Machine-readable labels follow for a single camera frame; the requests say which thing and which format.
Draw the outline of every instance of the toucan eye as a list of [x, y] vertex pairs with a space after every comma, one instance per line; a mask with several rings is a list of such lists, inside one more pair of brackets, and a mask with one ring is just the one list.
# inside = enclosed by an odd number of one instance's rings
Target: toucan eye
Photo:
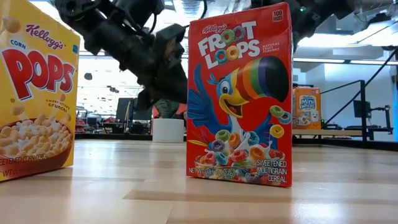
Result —
[[220, 85], [221, 94], [229, 93], [230, 85], [228, 81], [223, 81]]

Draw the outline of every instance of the wooden floor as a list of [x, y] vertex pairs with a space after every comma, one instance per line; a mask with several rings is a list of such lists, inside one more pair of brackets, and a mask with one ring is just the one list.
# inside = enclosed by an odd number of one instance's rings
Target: wooden floor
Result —
[[398, 223], [394, 152], [296, 147], [291, 189], [184, 170], [184, 144], [77, 141], [73, 167], [0, 184], [0, 223]]

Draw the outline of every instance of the red cereal box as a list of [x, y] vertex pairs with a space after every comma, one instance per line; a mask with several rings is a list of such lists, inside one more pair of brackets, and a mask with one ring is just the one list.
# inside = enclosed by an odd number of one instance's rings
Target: red cereal box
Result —
[[292, 185], [288, 4], [193, 21], [187, 175]]

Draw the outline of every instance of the mini-wheats cereal box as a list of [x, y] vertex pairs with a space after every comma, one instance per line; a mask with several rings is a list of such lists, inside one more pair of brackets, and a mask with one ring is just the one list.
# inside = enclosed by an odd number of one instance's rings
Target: mini-wheats cereal box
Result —
[[0, 181], [73, 164], [79, 36], [0, 0]]
[[321, 94], [319, 88], [293, 89], [293, 128], [321, 129]]
[[193, 21], [187, 175], [292, 185], [292, 37], [287, 4]]

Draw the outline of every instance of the yellow cereal box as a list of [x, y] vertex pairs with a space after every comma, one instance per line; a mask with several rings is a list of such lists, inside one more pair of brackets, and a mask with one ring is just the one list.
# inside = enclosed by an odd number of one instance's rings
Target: yellow cereal box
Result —
[[79, 36], [0, 0], [0, 181], [73, 164]]
[[321, 129], [319, 88], [293, 89], [293, 129]]

